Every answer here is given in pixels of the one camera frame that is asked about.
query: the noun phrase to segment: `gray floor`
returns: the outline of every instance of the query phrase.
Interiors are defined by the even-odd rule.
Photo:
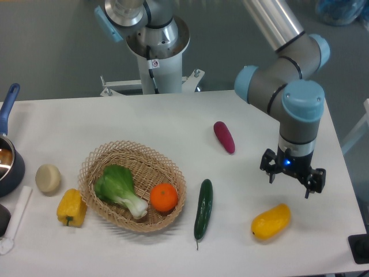
[[[96,97],[106,81],[138,80],[135,57],[125,43],[110,42],[93,9],[96,0],[0,2],[0,101],[11,83],[18,100]],[[359,22],[346,27],[321,23],[311,0],[290,0],[307,33],[330,44],[331,58],[312,77],[326,92],[341,141],[364,115],[369,98],[369,31]],[[191,41],[183,74],[205,71],[202,90],[233,89],[244,65],[269,66],[272,48],[239,0],[175,0],[175,14],[187,22]],[[345,156],[359,203],[369,202],[369,133]]]

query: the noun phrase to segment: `light blue joint cover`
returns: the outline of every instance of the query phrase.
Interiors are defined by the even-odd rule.
[[[324,38],[317,35],[316,33],[311,34],[310,37],[313,38],[318,43],[319,48],[321,49],[321,64],[319,65],[318,68],[319,70],[329,60],[330,57],[329,44]]]
[[[238,73],[236,81],[235,81],[235,92],[240,98],[248,103],[248,88],[251,83],[251,79],[258,69],[257,66],[248,65],[245,66],[240,73]]]
[[[289,83],[282,95],[285,111],[294,119],[311,123],[321,119],[324,111],[324,90],[314,81]]]
[[[104,33],[113,41],[113,42],[121,42],[123,40],[122,36],[118,33],[118,31],[111,24],[109,19],[106,17],[105,13],[101,9],[100,6],[95,8],[95,17],[100,27],[104,31]]]

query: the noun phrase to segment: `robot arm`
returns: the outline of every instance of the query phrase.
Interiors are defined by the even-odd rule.
[[[309,193],[320,193],[325,184],[325,170],[310,166],[324,91],[305,79],[328,60],[329,46],[318,35],[308,36],[283,0],[243,3],[278,55],[265,70],[246,66],[235,81],[235,91],[243,100],[280,123],[277,154],[267,149],[260,168],[270,183],[278,173],[298,179],[307,198]]]
[[[182,53],[190,41],[187,25],[173,15],[171,0],[105,0],[95,9],[113,41],[126,39],[137,57],[144,94],[182,91]]]
[[[122,38],[143,27],[161,28],[168,25],[173,12],[169,0],[105,0],[104,11],[95,10],[98,21],[105,27],[105,17]]]

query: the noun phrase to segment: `pot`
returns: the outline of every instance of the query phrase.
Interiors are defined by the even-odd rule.
[[[3,197],[21,183],[25,164],[7,136],[7,120],[20,90],[18,84],[12,84],[0,109],[0,197]]]

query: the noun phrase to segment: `yellow bell pepper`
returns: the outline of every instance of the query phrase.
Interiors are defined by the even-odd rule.
[[[81,227],[85,220],[86,210],[87,206],[82,201],[80,191],[69,189],[59,203],[58,220],[66,226]]]

